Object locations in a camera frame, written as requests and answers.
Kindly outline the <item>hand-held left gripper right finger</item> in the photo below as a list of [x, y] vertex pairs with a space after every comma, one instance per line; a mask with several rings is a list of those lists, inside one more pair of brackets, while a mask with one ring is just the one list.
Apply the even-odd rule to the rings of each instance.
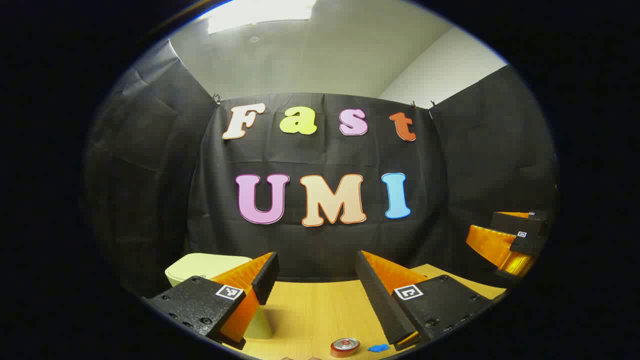
[[364, 250], [355, 272], [397, 351], [446, 337], [496, 304], [452, 276], [427, 277]]

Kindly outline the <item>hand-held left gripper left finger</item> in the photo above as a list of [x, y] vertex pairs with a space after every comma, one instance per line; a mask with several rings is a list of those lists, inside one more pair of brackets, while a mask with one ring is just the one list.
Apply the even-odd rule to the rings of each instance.
[[186, 330], [241, 350], [279, 271], [278, 253], [270, 251], [213, 278], [190, 276], [145, 301]]

